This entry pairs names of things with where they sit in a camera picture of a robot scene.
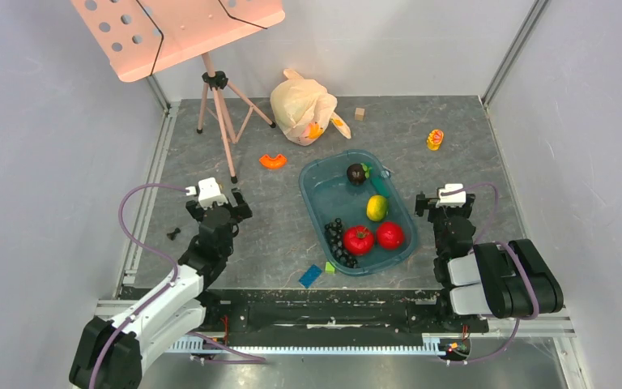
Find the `beige plastic bag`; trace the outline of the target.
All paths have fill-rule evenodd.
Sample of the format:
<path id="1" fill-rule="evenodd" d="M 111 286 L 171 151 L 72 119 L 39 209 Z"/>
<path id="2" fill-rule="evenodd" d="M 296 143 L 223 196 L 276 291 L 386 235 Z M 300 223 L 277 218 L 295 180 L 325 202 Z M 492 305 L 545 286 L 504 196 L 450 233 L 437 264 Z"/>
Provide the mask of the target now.
<path id="1" fill-rule="evenodd" d="M 351 138 L 350 127 L 335 112 L 338 100 L 326 87 L 291 68 L 283 70 L 283 75 L 286 79 L 271 93 L 271 108 L 289 141 L 309 146 L 331 126 L 344 138 Z"/>

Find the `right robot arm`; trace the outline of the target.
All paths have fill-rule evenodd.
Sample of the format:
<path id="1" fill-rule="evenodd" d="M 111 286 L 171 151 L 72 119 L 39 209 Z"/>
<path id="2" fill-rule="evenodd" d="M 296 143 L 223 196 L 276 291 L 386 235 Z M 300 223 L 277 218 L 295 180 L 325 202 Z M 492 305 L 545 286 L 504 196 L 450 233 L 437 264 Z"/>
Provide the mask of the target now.
<path id="1" fill-rule="evenodd" d="M 435 318 L 447 330 L 471 316 L 532 319 L 560 312 L 563 290 L 529 239 L 480 242 L 471 222 L 475 195 L 462 184 L 446 184 L 436 195 L 419 193 L 415 214 L 432 224 L 434 276 L 443 289 Z"/>

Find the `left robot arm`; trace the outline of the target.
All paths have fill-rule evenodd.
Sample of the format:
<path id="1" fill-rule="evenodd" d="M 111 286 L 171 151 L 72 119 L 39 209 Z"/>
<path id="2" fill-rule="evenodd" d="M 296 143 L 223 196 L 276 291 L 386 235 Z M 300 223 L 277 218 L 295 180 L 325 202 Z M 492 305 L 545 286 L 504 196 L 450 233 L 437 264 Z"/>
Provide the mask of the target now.
<path id="1" fill-rule="evenodd" d="M 209 177 L 179 188 L 198 232 L 175 260 L 154 250 L 171 265 L 168 275 L 140 300 L 110 319 L 93 317 L 83 328 L 69 381 L 78 388 L 136 388 L 151 364 L 188 331 L 216 328 L 221 307 L 199 301 L 227 266 L 239 224 L 253 213 L 241 190 L 232 196 Z"/>

